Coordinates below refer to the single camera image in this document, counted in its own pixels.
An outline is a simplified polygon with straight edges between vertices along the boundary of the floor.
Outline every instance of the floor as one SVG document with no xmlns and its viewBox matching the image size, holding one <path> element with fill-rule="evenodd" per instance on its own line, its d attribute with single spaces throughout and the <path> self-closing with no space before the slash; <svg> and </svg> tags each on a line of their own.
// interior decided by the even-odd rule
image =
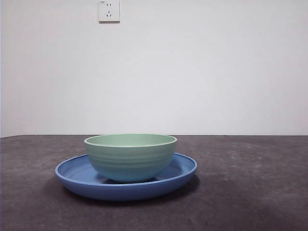
<svg viewBox="0 0 308 231">
<path fill-rule="evenodd" d="M 55 176 L 89 136 L 1 139 L 1 230 L 308 230 L 308 136 L 176 136 L 176 151 L 198 163 L 192 180 L 120 203 L 75 195 Z"/>
</svg>

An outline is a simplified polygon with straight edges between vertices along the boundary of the ridged bowl exterior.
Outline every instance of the ridged bowl exterior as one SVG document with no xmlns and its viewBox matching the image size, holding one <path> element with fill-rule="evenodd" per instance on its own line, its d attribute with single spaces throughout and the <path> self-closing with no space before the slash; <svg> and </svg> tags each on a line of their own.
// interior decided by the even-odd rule
<svg viewBox="0 0 308 231">
<path fill-rule="evenodd" d="M 138 182 L 157 176 L 170 164 L 176 142 L 149 147 L 85 145 L 98 173 L 119 182 Z"/>
</svg>

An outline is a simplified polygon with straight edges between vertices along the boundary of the electrical outlet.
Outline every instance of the electrical outlet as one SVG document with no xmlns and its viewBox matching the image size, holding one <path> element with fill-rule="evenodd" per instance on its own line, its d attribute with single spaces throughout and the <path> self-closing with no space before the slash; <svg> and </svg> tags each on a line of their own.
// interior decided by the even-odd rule
<svg viewBox="0 0 308 231">
<path fill-rule="evenodd" d="M 120 0 L 101 0 L 98 9 L 99 22 L 120 22 Z"/>
</svg>

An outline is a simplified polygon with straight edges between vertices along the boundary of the green bowl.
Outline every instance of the green bowl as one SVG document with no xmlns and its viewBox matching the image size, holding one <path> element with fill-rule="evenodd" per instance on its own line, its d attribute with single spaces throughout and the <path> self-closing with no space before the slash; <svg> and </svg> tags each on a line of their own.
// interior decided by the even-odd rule
<svg viewBox="0 0 308 231">
<path fill-rule="evenodd" d="M 84 140 L 93 168 L 120 182 L 157 176 L 171 162 L 176 142 L 175 137 L 155 134 L 102 135 Z"/>
</svg>

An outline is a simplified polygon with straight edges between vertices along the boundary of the blue plate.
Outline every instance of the blue plate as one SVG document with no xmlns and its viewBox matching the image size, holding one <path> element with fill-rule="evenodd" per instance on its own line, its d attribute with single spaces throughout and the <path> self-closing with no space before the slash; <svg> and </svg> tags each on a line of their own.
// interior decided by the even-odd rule
<svg viewBox="0 0 308 231">
<path fill-rule="evenodd" d="M 170 193 L 187 183 L 197 169 L 190 157 L 175 153 L 171 164 L 156 178 L 142 183 L 119 183 L 99 175 L 87 155 L 77 156 L 59 164 L 56 175 L 73 193 L 106 201 L 133 201 Z"/>
</svg>

